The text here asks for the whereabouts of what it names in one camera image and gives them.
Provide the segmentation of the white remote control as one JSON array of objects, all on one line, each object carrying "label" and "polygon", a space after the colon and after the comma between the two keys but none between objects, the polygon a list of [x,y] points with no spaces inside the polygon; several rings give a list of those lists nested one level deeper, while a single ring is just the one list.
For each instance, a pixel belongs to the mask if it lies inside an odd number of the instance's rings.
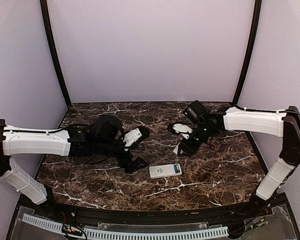
[{"label": "white remote control", "polygon": [[149,175],[151,179],[159,179],[159,178],[166,178],[166,177],[174,177],[180,176],[183,174],[175,174],[173,165],[179,164],[165,164],[165,165],[157,165],[157,166],[150,166],[149,167]]}]

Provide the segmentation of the white battery cover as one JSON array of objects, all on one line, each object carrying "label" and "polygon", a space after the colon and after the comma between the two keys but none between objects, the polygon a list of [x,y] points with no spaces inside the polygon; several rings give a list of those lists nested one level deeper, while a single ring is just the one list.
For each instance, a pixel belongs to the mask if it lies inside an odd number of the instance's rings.
[{"label": "white battery cover", "polygon": [[177,145],[177,146],[174,148],[173,153],[177,155],[177,154],[178,154],[178,150],[179,150],[179,146]]}]

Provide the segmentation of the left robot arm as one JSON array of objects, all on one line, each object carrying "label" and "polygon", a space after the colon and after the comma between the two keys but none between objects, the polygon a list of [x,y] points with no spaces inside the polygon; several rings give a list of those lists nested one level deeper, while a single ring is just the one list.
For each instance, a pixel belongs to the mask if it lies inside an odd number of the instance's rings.
[{"label": "left robot arm", "polygon": [[61,208],[54,202],[52,190],[25,172],[12,159],[13,155],[100,155],[115,158],[119,167],[130,174],[148,166],[142,158],[133,157],[130,150],[149,136],[145,126],[124,131],[123,123],[109,114],[101,115],[92,124],[75,123],[51,130],[14,127],[0,119],[0,179],[40,206],[48,217],[57,218]]}]

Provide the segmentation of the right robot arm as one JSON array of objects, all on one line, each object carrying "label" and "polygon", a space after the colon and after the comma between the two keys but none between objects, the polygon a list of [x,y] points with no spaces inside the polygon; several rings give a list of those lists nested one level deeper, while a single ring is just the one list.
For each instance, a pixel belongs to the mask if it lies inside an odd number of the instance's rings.
[{"label": "right robot arm", "polygon": [[178,156],[195,155],[203,143],[207,143],[215,133],[221,131],[255,132],[282,139],[278,160],[255,190],[256,198],[245,205],[245,213],[250,217],[256,217],[264,210],[264,202],[272,197],[300,165],[300,112],[295,106],[285,110],[263,110],[234,105],[209,111],[195,100],[183,114],[195,128],[178,122],[170,127],[170,132],[183,136],[183,140],[173,151]]}]

